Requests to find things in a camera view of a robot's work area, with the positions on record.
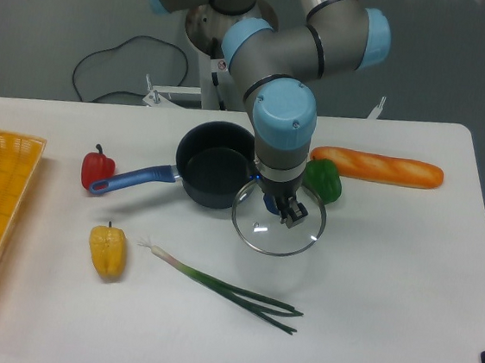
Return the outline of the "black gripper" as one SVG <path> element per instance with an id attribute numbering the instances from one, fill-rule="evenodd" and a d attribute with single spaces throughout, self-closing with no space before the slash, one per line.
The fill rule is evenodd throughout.
<path id="1" fill-rule="evenodd" d="M 260 176 L 258 185 L 263 191 L 263 201 L 267 209 L 280 210 L 281 223 L 289 229 L 302 223 L 308 216 L 307 208 L 297 200 L 297 190 L 301 186 L 301 179 L 296 178 L 288 182 L 275 182 Z"/>

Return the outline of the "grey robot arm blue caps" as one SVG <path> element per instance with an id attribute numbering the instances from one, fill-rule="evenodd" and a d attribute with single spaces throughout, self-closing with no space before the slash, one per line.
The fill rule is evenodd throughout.
<path id="1" fill-rule="evenodd" d="M 280 31 L 258 0 L 149 0 L 160 12 L 205 8 L 230 18 L 218 46 L 255 133 L 259 185 L 289 227 L 306 217 L 296 191 L 317 123 L 308 82 L 381 63 L 392 37 L 384 14 L 359 0 L 300 1 L 305 24 Z"/>

